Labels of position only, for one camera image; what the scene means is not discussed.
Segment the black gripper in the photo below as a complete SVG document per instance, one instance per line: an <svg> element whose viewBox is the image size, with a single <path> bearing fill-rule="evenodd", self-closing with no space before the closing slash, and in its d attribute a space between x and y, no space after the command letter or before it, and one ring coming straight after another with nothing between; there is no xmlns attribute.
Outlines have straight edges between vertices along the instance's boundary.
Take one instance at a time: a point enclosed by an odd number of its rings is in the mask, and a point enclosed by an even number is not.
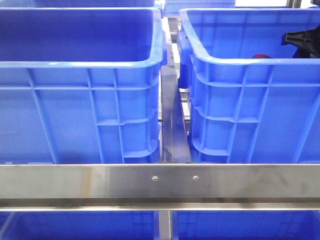
<svg viewBox="0 0 320 240"><path fill-rule="evenodd" d="M297 32L286 32L282 36L281 45L293 45L297 47L293 55L294 59L309 59L320 57L320 26L314 29Z"/></svg>

